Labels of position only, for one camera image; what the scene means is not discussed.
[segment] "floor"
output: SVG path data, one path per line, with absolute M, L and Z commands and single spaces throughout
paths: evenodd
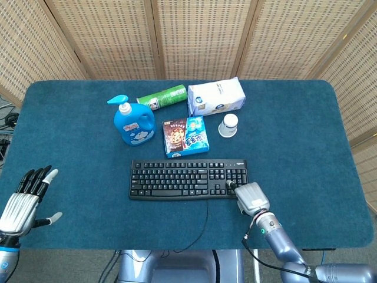
M 0 101 L 0 106 L 5 104 L 5 102 Z M 0 117 L 6 115 L 8 110 L 0 110 Z M 326 252 L 325 262 L 365 263 L 377 268 L 377 216 L 372 212 L 371 216 L 375 231 L 373 242 L 366 248 L 337 249 L 336 251 Z M 98 282 L 112 254 L 113 251 L 108 250 L 22 250 L 17 270 L 8 282 Z M 245 283 L 253 283 L 251 256 L 247 252 L 244 252 L 243 255 Z M 308 263 L 317 265 L 321 262 L 322 252 L 303 252 L 303 256 Z M 276 260 L 271 251 L 259 251 L 259 258 L 269 264 L 281 266 L 281 263 Z M 115 264 L 106 282 L 114 282 L 117 271 L 118 264 Z M 280 282 L 279 272 L 264 266 L 261 267 L 261 278 L 261 282 Z

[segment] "white cup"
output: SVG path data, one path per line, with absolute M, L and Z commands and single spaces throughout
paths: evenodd
M 219 125 L 219 133 L 222 137 L 233 137 L 237 133 L 238 118 L 234 114 L 226 114 Z

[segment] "green can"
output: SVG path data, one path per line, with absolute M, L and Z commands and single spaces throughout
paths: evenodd
M 136 100 L 138 103 L 146 105 L 152 110 L 156 110 L 186 99 L 187 91 L 184 85 L 181 84 L 177 85 L 176 87 L 160 91 L 159 93 L 137 98 Z

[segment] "keyboard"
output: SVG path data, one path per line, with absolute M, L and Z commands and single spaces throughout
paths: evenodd
M 247 164 L 240 159 L 133 160 L 130 199 L 196 200 L 235 198 L 232 180 L 247 184 Z

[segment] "blue tablecloth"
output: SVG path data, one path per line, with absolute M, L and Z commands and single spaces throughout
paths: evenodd
M 42 81 L 27 91 L 0 178 L 0 209 L 32 168 L 59 169 L 38 218 L 63 212 L 54 225 L 21 239 L 27 248 L 193 249 L 241 248 L 250 218 L 235 200 L 129 200 L 133 159 L 165 159 L 161 122 L 187 116 L 181 102 L 154 112 L 151 141 L 126 145 L 113 125 L 118 94 L 136 97 L 202 81 Z M 237 134 L 220 137 L 224 113 L 204 118 L 210 143 L 201 159 L 246 159 L 249 181 L 270 200 L 300 248 L 367 245 L 372 225 L 333 88 L 325 81 L 241 81 L 246 103 L 234 113 Z M 253 248 L 266 242 L 255 229 Z

